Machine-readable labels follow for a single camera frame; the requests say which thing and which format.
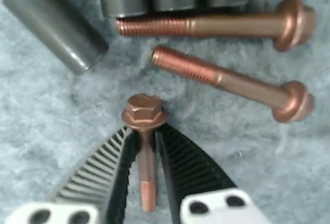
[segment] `bolt head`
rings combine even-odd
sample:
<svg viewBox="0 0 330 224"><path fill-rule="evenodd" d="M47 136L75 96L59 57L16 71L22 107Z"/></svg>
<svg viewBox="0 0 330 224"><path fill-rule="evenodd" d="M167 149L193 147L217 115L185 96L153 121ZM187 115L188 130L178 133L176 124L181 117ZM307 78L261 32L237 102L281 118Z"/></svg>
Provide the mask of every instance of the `bolt head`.
<svg viewBox="0 0 330 224"><path fill-rule="evenodd" d="M130 97L122 119L129 127L141 130L156 128L165 123L167 114L162 111L162 100L141 93Z"/></svg>
<svg viewBox="0 0 330 224"><path fill-rule="evenodd" d="M277 12L285 16L287 24L283 35L274 40L278 51L288 51L311 39L317 19L311 6L304 5L300 0L283 0L278 5Z"/></svg>

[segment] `bolt thread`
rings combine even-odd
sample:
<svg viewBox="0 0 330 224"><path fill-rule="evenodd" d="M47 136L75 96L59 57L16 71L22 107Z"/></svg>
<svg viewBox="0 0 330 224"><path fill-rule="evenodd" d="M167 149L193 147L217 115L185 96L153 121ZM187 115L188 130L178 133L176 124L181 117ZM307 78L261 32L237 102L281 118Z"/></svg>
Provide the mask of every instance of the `bolt thread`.
<svg viewBox="0 0 330 224"><path fill-rule="evenodd" d="M216 65L163 46L155 48L152 63L183 77L211 85L217 85L222 72Z"/></svg>
<svg viewBox="0 0 330 224"><path fill-rule="evenodd" d="M190 30L190 20L186 18L122 18L116 23L121 36L181 36Z"/></svg>

